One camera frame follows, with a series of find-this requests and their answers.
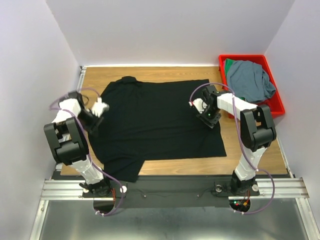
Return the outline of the black t shirt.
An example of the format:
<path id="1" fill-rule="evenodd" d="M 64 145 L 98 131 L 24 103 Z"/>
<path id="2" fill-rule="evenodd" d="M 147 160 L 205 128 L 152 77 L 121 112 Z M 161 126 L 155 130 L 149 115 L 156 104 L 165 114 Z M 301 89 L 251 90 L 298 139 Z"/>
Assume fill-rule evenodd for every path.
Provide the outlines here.
<path id="1" fill-rule="evenodd" d="M 225 157 L 221 128 L 205 125 L 189 105 L 206 80 L 164 83 L 124 76 L 101 93 L 109 105 L 89 142 L 104 171 L 135 182 L 147 160 Z"/>

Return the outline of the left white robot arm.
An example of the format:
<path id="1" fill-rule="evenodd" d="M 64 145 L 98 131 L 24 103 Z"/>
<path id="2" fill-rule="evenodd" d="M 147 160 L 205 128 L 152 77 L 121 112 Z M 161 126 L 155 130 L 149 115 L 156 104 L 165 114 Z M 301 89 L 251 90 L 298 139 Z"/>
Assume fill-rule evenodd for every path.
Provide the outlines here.
<path id="1" fill-rule="evenodd" d="M 80 184 L 84 190 L 95 197 L 106 197 L 112 192 L 110 180 L 93 163 L 85 133 L 98 132 L 103 113 L 110 106 L 97 94 L 92 107 L 87 108 L 84 97 L 78 91 L 71 91 L 56 99 L 49 106 L 50 110 L 57 110 L 56 117 L 43 130 L 56 163 L 75 169 L 85 180 Z"/>

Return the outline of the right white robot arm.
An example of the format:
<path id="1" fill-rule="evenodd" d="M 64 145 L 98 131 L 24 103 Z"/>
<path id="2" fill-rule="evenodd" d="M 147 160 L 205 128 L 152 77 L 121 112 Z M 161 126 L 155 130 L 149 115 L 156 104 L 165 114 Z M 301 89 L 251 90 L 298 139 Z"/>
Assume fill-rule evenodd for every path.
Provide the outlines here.
<path id="1" fill-rule="evenodd" d="M 256 105 L 236 97 L 231 88 L 218 91 L 213 83 L 196 88 L 200 98 L 189 98 L 189 105 L 197 110 L 197 117 L 208 127 L 214 128 L 221 118 L 221 111 L 233 115 L 241 149 L 239 163 L 231 175 L 228 191 L 242 195 L 255 185 L 261 157 L 277 138 L 275 123 L 267 105 Z"/>

